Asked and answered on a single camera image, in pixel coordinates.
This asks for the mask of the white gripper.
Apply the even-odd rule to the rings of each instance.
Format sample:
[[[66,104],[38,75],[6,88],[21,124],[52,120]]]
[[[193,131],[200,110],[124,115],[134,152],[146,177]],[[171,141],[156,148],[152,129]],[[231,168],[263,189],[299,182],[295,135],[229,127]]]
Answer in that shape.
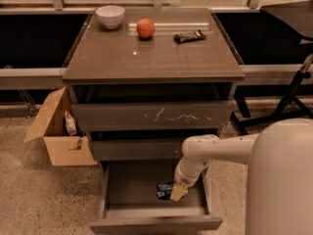
[[[195,185],[199,176],[200,173],[198,171],[184,171],[180,165],[176,166],[174,172],[174,181],[177,183],[173,185],[170,194],[170,200],[179,202],[188,193],[188,188]]]

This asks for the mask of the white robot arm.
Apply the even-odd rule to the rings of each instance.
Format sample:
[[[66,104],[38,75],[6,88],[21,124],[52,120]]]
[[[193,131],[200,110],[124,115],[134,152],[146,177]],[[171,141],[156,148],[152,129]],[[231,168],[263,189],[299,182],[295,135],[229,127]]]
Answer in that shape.
[[[313,119],[226,139],[191,136],[182,154],[171,200],[180,201],[212,160],[247,164],[245,235],[313,235]]]

